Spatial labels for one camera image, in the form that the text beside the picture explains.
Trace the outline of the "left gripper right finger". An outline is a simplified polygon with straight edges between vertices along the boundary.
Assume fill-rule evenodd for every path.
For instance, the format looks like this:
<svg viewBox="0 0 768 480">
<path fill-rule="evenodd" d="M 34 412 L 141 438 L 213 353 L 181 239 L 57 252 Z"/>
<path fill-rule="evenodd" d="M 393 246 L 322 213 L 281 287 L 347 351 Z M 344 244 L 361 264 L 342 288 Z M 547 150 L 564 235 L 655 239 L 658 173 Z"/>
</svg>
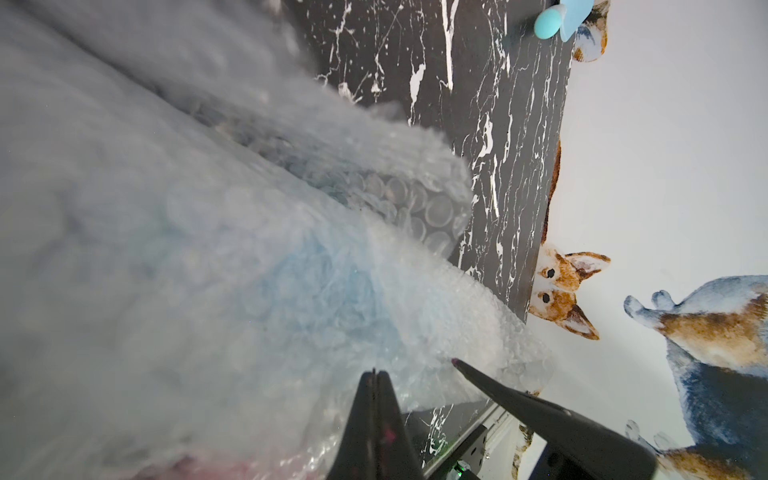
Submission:
<svg viewBox="0 0 768 480">
<path fill-rule="evenodd" d="M 423 480 L 415 450 L 405 430 L 390 376 L 374 376 L 374 446 L 376 479 Z"/>
</svg>

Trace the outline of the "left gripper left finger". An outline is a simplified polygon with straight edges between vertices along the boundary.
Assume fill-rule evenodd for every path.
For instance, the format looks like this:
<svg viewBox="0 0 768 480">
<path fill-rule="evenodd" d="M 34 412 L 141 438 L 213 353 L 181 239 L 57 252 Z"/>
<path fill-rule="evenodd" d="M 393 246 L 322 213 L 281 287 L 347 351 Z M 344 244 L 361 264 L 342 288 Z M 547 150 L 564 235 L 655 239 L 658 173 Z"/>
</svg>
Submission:
<svg viewBox="0 0 768 480">
<path fill-rule="evenodd" d="M 365 372 L 359 381 L 336 459 L 328 480 L 367 480 L 377 474 L 377 372 Z"/>
</svg>

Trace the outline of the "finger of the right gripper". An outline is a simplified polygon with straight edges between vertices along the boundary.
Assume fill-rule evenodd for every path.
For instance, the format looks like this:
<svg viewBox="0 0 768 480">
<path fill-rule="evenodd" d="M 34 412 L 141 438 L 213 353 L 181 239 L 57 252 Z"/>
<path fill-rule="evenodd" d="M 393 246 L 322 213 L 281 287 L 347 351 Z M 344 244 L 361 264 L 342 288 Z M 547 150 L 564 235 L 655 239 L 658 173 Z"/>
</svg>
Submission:
<svg viewBox="0 0 768 480">
<path fill-rule="evenodd" d="M 514 390 L 454 358 L 453 366 L 546 446 L 532 479 L 651 479 L 654 455 L 613 430 L 555 403 Z"/>
</svg>

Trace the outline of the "bubble wrap sheet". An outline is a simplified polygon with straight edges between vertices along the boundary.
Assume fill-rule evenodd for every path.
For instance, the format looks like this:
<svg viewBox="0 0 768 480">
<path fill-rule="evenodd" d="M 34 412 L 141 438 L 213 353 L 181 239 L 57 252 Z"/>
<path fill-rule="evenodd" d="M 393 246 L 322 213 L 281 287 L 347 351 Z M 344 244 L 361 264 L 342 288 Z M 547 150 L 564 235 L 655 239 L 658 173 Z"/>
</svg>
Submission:
<svg viewBox="0 0 768 480">
<path fill-rule="evenodd" d="M 1 475 L 304 478 L 359 376 L 407 411 L 546 347 L 449 255 L 465 162 L 249 1 L 1 5 Z"/>
<path fill-rule="evenodd" d="M 147 467 L 133 479 L 325 479 L 338 452 L 333 436 L 297 455 L 277 460 L 186 456 L 170 466 Z"/>
</svg>

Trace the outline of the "blue wine bottle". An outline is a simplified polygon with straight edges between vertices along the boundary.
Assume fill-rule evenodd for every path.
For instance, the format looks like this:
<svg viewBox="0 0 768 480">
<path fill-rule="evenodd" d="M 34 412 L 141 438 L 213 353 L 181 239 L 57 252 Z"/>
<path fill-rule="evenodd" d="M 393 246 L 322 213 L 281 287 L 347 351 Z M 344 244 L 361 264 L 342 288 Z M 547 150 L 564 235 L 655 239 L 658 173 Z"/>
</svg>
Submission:
<svg viewBox="0 0 768 480">
<path fill-rule="evenodd" d="M 169 231 L 150 246 L 152 295 L 125 341 L 178 371 L 374 363 L 403 347 L 374 249 L 343 232 Z"/>
</svg>

